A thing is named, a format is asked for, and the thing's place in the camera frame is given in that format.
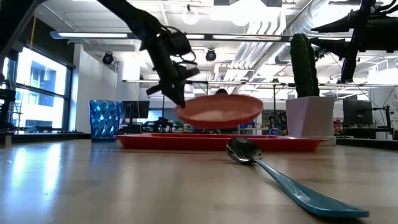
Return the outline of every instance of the cactus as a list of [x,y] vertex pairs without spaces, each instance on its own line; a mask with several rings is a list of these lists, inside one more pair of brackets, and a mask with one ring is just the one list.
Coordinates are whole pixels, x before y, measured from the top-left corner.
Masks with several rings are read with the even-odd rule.
[[304,34],[295,34],[290,47],[297,96],[319,96],[315,56],[309,39]]

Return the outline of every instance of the ceiling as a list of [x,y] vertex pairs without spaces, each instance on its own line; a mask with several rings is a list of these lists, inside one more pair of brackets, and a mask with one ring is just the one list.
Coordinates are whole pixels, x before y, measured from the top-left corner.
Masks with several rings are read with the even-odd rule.
[[[329,0],[313,0],[308,9],[297,17],[288,29],[285,29],[286,23],[308,3],[308,0],[296,0],[295,4],[284,4],[282,9],[258,5],[259,0],[239,0],[233,4],[236,6],[235,11],[231,11],[232,8],[228,8],[229,6],[214,6],[213,0],[128,1],[133,6],[148,11],[165,25],[177,27],[183,32],[201,34],[289,34],[289,31],[295,32],[294,28],[307,33],[308,27],[310,29],[327,24],[345,16],[349,10],[358,8],[358,6],[331,6],[328,4]],[[187,4],[192,10],[188,13],[186,13]],[[48,0],[37,8],[36,15],[55,30],[62,32],[130,32],[122,20],[96,1]],[[156,73],[152,71],[152,62],[147,52],[137,51],[140,46],[138,40],[98,39],[81,40],[81,42],[85,45],[86,51],[98,58],[102,58],[104,52],[101,49],[106,46],[128,49],[127,46],[133,45],[136,49],[134,54],[140,59],[141,74],[144,79],[158,79]],[[197,55],[196,62],[201,70],[201,74],[194,77],[196,80],[269,82],[273,78],[278,78],[280,82],[294,82],[291,65],[286,62],[278,64],[274,60],[275,56],[281,54],[282,48],[288,47],[284,44],[228,41],[191,41],[190,43]],[[215,49],[217,58],[214,62],[207,62],[205,59],[208,49]],[[118,60],[123,60],[131,54],[131,52],[114,53]],[[386,55],[385,52],[361,53],[354,76],[356,82],[365,82],[367,69],[384,61]],[[317,70],[320,83],[335,82],[341,72],[341,65],[342,62],[338,61],[335,55],[326,55],[319,60]],[[227,88],[229,92],[241,91],[255,95],[258,94],[257,87],[248,91],[235,86],[213,85],[210,86],[210,90]],[[196,86],[190,91],[201,94],[202,90]]]

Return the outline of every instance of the window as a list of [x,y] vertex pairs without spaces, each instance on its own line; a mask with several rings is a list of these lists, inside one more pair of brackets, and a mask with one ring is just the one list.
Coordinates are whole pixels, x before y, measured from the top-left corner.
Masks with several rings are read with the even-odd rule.
[[12,123],[21,128],[66,129],[63,119],[69,102],[66,89],[70,72],[66,66],[24,48],[18,59],[16,113],[12,115]]

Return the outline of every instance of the table surface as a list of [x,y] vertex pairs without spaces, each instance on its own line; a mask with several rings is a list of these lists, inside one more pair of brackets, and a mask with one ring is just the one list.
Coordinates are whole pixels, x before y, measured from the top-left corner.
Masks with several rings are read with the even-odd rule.
[[120,149],[90,140],[0,149],[0,223],[397,223],[398,154],[355,147],[264,161],[370,218],[317,218],[258,166],[222,152]]

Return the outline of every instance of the metal spoon bowl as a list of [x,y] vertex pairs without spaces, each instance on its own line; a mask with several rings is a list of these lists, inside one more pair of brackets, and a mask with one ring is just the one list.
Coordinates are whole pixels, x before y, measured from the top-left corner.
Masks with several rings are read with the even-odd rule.
[[285,176],[262,161],[261,150],[245,138],[232,138],[226,145],[227,155],[234,161],[262,167],[298,205],[307,211],[323,216],[338,218],[368,217],[369,212],[352,205],[324,196],[297,181]]

